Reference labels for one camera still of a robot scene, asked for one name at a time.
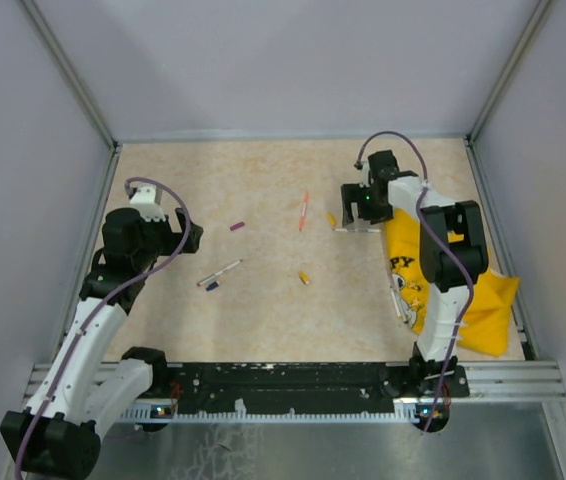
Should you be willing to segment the white yellow marker pen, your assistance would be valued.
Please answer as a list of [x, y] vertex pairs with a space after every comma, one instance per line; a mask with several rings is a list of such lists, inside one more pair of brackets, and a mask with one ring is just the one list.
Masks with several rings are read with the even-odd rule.
[[379, 228], [344, 228], [337, 227], [333, 229], [334, 232], [339, 233], [381, 233], [382, 229]]

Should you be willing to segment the purple pen cap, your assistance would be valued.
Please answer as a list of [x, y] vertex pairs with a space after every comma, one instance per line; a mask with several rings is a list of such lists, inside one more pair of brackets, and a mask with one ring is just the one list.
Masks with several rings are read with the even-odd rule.
[[232, 225], [229, 227], [229, 230], [230, 230], [230, 231], [236, 231], [236, 230], [238, 230], [238, 229], [243, 228], [244, 226], [245, 226], [245, 223], [244, 223], [244, 222], [242, 222], [242, 221], [241, 221], [241, 222], [237, 222], [237, 223], [232, 224]]

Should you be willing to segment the white purple marker pen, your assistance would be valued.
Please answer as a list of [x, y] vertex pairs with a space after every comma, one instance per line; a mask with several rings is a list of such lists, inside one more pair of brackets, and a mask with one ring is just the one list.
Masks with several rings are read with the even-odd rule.
[[242, 262], [243, 262], [243, 259], [238, 259], [238, 260], [222, 267], [218, 271], [216, 271], [216, 272], [204, 277], [203, 279], [199, 280], [196, 283], [196, 285], [198, 287], [203, 286], [203, 285], [207, 285], [207, 284], [213, 282], [215, 279], [217, 279], [221, 275], [223, 275], [224, 273], [226, 273], [226, 272], [230, 271], [231, 269], [235, 268], [236, 266], [240, 265]]

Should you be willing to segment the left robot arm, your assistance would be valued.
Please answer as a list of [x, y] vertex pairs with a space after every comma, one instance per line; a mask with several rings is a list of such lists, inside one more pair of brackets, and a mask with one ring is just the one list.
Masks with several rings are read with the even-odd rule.
[[178, 254], [199, 248], [202, 227], [187, 209], [175, 212], [178, 232], [158, 206], [107, 214], [103, 248], [84, 279], [71, 328], [50, 370], [26, 406], [6, 412], [1, 421], [16, 478], [29, 473], [87, 478], [103, 440], [128, 406], [144, 393], [157, 397], [169, 389], [165, 353], [147, 347], [130, 348], [100, 386], [93, 382], [146, 279]]

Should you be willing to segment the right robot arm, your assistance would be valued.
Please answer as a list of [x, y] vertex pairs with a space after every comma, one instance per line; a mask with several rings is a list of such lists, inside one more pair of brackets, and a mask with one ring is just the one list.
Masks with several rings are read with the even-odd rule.
[[441, 397], [457, 365], [456, 344], [475, 285], [488, 269], [481, 210], [475, 201], [455, 201], [410, 170], [402, 171], [390, 150], [358, 157], [361, 180], [341, 186], [342, 225], [361, 219], [379, 224], [401, 211], [418, 222], [418, 262], [429, 284], [422, 332], [409, 360], [406, 386]]

